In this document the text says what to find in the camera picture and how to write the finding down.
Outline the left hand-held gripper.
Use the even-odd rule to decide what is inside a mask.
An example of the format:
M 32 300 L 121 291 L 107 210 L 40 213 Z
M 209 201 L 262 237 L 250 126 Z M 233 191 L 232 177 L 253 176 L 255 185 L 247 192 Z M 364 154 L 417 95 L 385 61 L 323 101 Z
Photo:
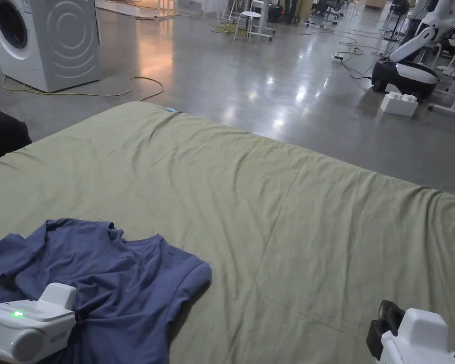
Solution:
M 0 303 L 0 361 L 40 362 L 68 345 L 75 287 L 51 283 L 38 300 Z

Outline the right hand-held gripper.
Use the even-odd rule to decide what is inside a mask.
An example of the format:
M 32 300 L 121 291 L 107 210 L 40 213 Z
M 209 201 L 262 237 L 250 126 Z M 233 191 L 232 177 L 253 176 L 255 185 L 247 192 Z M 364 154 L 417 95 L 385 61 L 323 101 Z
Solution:
M 365 342 L 378 364 L 455 364 L 448 335 L 440 315 L 382 300 Z

